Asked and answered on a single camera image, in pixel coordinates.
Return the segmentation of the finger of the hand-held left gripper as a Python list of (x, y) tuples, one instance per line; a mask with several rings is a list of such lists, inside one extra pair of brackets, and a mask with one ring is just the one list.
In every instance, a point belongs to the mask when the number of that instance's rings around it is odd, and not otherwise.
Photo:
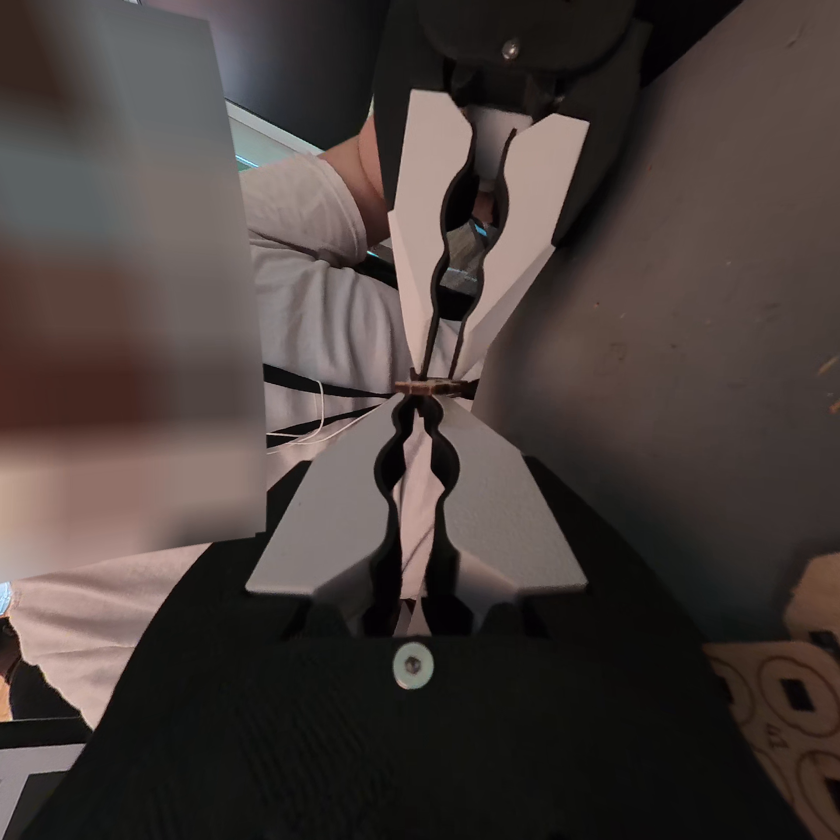
[(412, 90), (388, 214), (407, 345), (425, 375), (437, 331), (434, 289), (448, 264), (445, 212), (469, 163), (473, 129), (448, 93)]
[(463, 381), (482, 361), (554, 252), (553, 236), (590, 123), (552, 113), (513, 135), (497, 199), (507, 198), (496, 243), (481, 264), (481, 290), (458, 336), (452, 379)]

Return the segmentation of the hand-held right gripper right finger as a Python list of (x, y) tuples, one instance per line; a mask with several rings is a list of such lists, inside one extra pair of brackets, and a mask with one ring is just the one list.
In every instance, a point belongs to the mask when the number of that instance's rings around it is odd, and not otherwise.
[(578, 595), (587, 578), (518, 448), (447, 396), (423, 399), (443, 487), (424, 575), (428, 625), (480, 625), (499, 605)]

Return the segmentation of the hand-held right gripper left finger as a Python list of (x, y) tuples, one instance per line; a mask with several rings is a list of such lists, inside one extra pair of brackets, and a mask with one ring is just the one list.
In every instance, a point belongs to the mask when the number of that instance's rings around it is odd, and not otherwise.
[(401, 611), (395, 487), (417, 399), (396, 395), (315, 458), (248, 579), (259, 595), (335, 607), (352, 634), (392, 634)]

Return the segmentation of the small wooden model part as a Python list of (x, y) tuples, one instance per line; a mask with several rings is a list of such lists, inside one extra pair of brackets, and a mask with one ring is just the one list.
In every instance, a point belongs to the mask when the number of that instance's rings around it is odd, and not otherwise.
[(425, 380), (398, 381), (394, 383), (394, 392), (406, 396), (452, 397), (474, 400), (480, 380), (453, 381), (439, 377)]

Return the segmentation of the person's left forearm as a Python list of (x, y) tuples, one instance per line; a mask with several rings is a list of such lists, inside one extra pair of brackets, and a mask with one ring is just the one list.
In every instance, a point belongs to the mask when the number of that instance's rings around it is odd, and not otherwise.
[(381, 245), (391, 236), (374, 115), (369, 115), (358, 134), (321, 152), (317, 160), (331, 167), (340, 178), (352, 197), (355, 214), (363, 223), (360, 255), (347, 263), (356, 267), (366, 258), (370, 247)]

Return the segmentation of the laser-cut wooden parts sheet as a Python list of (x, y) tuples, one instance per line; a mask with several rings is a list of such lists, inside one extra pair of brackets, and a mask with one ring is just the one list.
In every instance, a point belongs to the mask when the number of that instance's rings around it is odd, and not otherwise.
[(839, 554), (814, 558), (784, 610), (791, 640), (706, 644), (730, 713), (814, 838), (839, 838)]

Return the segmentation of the person in white shirt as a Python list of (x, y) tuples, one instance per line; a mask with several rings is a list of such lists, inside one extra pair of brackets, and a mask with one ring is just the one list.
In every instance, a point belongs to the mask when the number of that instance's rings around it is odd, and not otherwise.
[[(307, 443), (269, 442), (271, 487), (318, 457), (368, 398), (328, 386), (388, 393), (412, 364), (396, 289), (348, 266), (364, 226), (340, 178), (317, 155), (296, 154), (240, 174), (259, 305), (262, 360), (314, 382), (310, 395), (267, 383), (271, 433), (315, 425)], [(135, 554), (14, 581), (4, 642), (12, 718), (81, 718), (94, 729), (134, 649), (167, 596), (209, 543)]]

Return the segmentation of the white-framed window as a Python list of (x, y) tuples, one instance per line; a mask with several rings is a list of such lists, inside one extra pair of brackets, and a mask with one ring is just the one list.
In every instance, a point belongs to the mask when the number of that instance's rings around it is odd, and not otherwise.
[(319, 155), (322, 150), (254, 113), (225, 100), (228, 123), (240, 172), (283, 161), (296, 154)]

